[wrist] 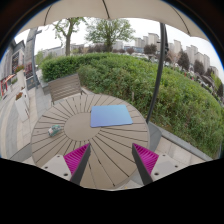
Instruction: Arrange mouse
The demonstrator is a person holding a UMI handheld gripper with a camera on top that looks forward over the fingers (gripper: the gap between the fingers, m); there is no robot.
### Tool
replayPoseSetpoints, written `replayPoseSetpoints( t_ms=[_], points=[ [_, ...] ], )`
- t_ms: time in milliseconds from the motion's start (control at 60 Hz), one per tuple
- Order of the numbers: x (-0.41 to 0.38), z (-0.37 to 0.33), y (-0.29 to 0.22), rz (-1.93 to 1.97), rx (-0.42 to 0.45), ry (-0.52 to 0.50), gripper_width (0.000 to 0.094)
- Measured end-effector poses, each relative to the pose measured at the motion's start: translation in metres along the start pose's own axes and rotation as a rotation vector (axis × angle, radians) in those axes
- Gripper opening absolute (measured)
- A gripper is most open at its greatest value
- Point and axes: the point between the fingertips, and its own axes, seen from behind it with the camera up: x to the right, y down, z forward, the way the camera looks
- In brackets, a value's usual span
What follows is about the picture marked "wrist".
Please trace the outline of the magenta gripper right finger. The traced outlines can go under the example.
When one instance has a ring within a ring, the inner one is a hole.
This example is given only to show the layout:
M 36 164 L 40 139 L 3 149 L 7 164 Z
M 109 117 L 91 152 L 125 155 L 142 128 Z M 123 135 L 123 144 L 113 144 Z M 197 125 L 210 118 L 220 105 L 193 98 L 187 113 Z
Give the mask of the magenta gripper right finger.
M 132 144 L 132 155 L 144 185 L 153 182 L 151 173 L 159 155 L 138 144 Z

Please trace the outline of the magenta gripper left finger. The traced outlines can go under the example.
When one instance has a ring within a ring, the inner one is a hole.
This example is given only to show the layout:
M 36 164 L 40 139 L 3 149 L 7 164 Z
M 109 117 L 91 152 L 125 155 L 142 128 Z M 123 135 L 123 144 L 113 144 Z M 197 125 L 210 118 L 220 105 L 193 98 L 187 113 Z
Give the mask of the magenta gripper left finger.
M 71 172 L 72 183 L 79 185 L 90 156 L 90 144 L 83 145 L 64 156 Z

